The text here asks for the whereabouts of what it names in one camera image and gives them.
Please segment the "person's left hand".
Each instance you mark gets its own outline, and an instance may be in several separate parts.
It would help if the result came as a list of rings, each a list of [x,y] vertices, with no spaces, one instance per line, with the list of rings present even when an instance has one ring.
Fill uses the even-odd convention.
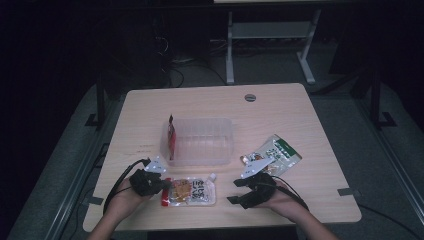
[[[110,200],[108,208],[103,217],[115,225],[129,217],[140,204],[148,201],[151,195],[140,196],[131,186],[128,179],[125,179],[118,187],[118,192]]]

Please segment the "white metal table frame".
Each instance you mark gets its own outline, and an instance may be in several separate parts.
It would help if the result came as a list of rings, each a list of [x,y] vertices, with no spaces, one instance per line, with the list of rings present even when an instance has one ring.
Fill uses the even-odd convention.
[[[313,85],[315,78],[310,69],[307,57],[318,26],[321,10],[315,10],[309,21],[294,22],[247,22],[233,21],[233,14],[228,14],[227,50],[226,50],[226,81],[235,83],[233,64],[233,41],[245,39],[303,39],[301,51],[297,52],[298,63],[302,69],[307,84]]]

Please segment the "red and black snack packet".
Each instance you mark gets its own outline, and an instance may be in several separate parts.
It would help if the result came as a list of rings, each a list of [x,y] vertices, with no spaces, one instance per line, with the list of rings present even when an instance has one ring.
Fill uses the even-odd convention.
[[[176,132],[173,125],[173,115],[171,114],[168,120],[168,149],[170,153],[169,160],[174,160],[175,143],[176,143]]]

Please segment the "green and white snack packet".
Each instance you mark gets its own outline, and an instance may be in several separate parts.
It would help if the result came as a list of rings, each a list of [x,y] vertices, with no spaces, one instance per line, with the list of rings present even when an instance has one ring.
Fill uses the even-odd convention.
[[[302,160],[302,156],[284,139],[274,134],[255,151],[240,157],[244,169],[242,179],[260,172],[271,176],[280,176]]]

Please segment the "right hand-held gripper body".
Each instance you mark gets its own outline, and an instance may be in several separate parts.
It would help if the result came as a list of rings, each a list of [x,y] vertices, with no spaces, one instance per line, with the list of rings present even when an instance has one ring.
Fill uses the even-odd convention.
[[[273,158],[250,161],[241,173],[242,186],[251,191],[239,198],[239,204],[244,208],[252,208],[268,201],[275,192],[276,183],[264,169],[274,161]]]

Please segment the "black metal stand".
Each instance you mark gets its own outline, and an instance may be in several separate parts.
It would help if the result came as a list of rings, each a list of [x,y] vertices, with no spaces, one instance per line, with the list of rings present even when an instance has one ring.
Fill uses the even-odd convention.
[[[378,130],[384,127],[396,127],[397,124],[391,114],[380,111],[380,96],[381,76],[379,70],[375,68],[371,80],[370,120]]]
[[[95,127],[97,130],[99,130],[103,126],[105,118],[105,87],[102,76],[99,76],[96,79],[96,112],[89,115],[85,125]]]

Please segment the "person's right hand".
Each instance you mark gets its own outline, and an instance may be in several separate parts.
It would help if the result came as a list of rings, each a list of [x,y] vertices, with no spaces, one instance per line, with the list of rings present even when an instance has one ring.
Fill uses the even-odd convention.
[[[303,209],[292,197],[280,190],[276,190],[268,201],[257,205],[257,208],[270,209],[291,222],[296,220],[298,210]]]

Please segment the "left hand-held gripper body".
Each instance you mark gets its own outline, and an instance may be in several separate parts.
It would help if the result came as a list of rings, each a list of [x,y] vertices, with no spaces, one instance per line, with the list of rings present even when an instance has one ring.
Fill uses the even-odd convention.
[[[129,178],[133,190],[140,196],[158,194],[162,190],[162,175],[166,172],[160,158],[141,159],[137,163],[142,163],[143,168],[137,169]]]

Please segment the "clear plastic container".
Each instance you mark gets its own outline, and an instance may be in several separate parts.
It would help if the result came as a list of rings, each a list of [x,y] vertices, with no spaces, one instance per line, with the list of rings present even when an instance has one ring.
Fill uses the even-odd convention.
[[[228,118],[174,118],[174,160],[169,160],[168,122],[162,127],[160,154],[169,166],[217,166],[230,163],[233,127]]]

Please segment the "clear snack packet red edge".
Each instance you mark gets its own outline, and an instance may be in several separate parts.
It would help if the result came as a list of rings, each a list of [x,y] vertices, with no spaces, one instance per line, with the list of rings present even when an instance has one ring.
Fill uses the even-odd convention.
[[[162,191],[164,207],[212,206],[216,203],[216,174],[207,178],[168,178],[170,186]]]

